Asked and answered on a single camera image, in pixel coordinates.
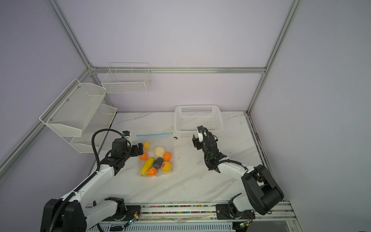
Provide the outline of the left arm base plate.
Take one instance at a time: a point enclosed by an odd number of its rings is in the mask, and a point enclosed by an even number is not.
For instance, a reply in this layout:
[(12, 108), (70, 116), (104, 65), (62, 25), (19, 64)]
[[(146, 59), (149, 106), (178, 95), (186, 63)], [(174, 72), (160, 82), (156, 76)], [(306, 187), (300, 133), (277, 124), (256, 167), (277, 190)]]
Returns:
[(115, 221), (129, 221), (134, 218), (135, 214), (140, 214), (140, 205), (121, 205), (118, 207), (117, 213), (112, 216)]

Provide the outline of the orange tangerine back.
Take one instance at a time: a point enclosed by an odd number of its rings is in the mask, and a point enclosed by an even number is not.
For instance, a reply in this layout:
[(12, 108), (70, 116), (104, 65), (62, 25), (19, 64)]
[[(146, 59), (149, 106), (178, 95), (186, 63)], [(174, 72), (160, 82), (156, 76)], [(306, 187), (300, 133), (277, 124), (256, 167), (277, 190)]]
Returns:
[(171, 160), (171, 158), (172, 158), (172, 154), (171, 154), (171, 152), (166, 152), (166, 153), (163, 155), (163, 159), (164, 159), (164, 161), (169, 162), (169, 161)]

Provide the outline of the black avocado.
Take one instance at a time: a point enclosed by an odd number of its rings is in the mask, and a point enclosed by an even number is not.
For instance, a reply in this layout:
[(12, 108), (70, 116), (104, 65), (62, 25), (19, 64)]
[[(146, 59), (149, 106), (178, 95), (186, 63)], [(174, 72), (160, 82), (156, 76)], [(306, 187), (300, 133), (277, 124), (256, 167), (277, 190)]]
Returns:
[(154, 163), (153, 163), (153, 168), (155, 168), (155, 169), (160, 169), (161, 168), (161, 166), (162, 166), (162, 163), (164, 162), (164, 159), (162, 158), (162, 157), (158, 157), (155, 161), (154, 161)]

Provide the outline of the orange tangerine front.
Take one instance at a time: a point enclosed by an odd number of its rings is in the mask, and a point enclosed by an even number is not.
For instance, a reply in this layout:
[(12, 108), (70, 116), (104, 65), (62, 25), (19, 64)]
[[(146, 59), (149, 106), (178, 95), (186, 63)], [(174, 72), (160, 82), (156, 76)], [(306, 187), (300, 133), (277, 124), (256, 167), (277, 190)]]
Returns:
[(148, 177), (155, 176), (157, 174), (157, 169), (155, 167), (150, 168), (147, 172), (146, 175)]

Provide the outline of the small yellow lemon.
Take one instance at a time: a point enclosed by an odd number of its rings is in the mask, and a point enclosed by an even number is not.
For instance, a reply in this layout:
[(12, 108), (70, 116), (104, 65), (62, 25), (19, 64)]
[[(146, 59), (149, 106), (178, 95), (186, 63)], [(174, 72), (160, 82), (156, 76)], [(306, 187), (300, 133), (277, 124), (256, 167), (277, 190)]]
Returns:
[(143, 143), (144, 150), (149, 150), (150, 149), (150, 142), (146, 141)]

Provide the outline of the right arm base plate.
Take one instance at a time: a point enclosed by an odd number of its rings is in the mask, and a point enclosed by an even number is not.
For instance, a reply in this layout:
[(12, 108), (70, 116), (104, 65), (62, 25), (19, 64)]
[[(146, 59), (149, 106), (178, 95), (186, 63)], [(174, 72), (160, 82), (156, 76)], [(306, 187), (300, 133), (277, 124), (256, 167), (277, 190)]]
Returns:
[(254, 210), (239, 211), (232, 204), (217, 204), (215, 205), (215, 208), (216, 208), (216, 217), (218, 220), (222, 220), (222, 219), (237, 220), (237, 219), (255, 219), (256, 218)]

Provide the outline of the white garlic bulb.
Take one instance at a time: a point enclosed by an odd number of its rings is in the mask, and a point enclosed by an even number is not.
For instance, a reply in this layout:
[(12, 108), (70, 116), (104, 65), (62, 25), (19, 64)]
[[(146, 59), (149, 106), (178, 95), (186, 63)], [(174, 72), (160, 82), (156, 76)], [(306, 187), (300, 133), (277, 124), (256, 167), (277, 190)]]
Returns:
[(154, 150), (154, 153), (155, 153), (155, 156), (156, 157), (162, 157), (163, 158), (163, 155), (165, 154), (165, 148), (164, 147), (156, 147), (155, 150)]

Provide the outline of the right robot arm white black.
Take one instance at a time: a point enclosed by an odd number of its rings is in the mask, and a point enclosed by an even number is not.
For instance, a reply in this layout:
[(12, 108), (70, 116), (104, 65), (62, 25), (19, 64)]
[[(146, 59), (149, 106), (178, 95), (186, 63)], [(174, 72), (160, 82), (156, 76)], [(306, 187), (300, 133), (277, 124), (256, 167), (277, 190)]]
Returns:
[(209, 171), (226, 174), (243, 184), (245, 194), (238, 193), (227, 204), (230, 218), (241, 218), (243, 214), (255, 211), (260, 215), (271, 214), (284, 193), (264, 166), (246, 166), (232, 160), (217, 147), (217, 137), (204, 126), (197, 127), (198, 135), (193, 135), (192, 142), (196, 149), (203, 151), (203, 158)]

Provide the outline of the white plastic perforated basket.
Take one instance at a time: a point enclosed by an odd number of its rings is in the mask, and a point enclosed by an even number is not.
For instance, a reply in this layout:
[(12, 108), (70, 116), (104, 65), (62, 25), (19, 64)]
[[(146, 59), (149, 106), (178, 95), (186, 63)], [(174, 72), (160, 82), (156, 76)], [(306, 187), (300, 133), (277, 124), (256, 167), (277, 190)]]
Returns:
[(175, 108), (174, 130), (182, 136), (197, 133), (197, 127), (211, 132), (223, 131), (224, 123), (217, 105), (181, 105)]

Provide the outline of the orange tangerine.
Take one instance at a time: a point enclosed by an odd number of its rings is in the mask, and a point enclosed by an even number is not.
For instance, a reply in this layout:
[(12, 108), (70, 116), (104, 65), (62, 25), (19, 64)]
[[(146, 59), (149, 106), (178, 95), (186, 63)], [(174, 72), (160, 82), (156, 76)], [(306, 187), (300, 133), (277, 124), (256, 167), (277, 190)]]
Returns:
[(166, 153), (163, 155), (163, 159), (164, 159), (164, 161), (169, 162), (169, 161), (171, 160), (171, 158), (172, 158), (172, 154), (171, 154), (171, 152), (166, 152)]
[(157, 174), (157, 169), (155, 167), (150, 168), (147, 172), (146, 175), (148, 177), (155, 176)]
[(144, 152), (143, 155), (140, 156), (140, 160), (147, 161), (149, 159), (149, 155), (147, 152)]

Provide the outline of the round yellow fruit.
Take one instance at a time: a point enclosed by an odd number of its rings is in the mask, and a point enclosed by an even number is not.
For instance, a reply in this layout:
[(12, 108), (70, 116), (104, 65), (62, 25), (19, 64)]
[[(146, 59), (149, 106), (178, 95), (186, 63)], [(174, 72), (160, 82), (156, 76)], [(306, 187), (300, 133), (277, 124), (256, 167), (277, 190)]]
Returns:
[(164, 161), (161, 165), (161, 170), (165, 173), (168, 173), (172, 170), (172, 164), (169, 161)]

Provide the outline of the clear zip top bag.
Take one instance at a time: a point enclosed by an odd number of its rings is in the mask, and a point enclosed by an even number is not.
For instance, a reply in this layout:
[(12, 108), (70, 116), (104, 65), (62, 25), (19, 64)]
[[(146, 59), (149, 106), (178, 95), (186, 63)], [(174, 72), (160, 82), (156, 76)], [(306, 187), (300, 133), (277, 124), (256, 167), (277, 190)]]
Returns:
[(143, 144), (144, 151), (138, 161), (139, 177), (161, 177), (174, 172), (175, 152), (172, 132), (137, 135), (136, 141)]

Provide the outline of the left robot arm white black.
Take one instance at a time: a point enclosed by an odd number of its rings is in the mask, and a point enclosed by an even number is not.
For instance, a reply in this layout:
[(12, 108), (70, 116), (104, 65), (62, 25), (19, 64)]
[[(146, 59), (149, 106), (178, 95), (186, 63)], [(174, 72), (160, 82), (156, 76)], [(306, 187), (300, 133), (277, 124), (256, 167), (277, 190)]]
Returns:
[(114, 140), (112, 149), (99, 161), (99, 170), (94, 171), (63, 197), (51, 199), (45, 204), (40, 230), (86, 232), (107, 218), (126, 221), (126, 226), (137, 221), (141, 209), (127, 209), (122, 198), (106, 197), (91, 208), (87, 208), (87, 205), (104, 184), (124, 167), (130, 157), (138, 157), (143, 153), (142, 143), (132, 145), (128, 137)]

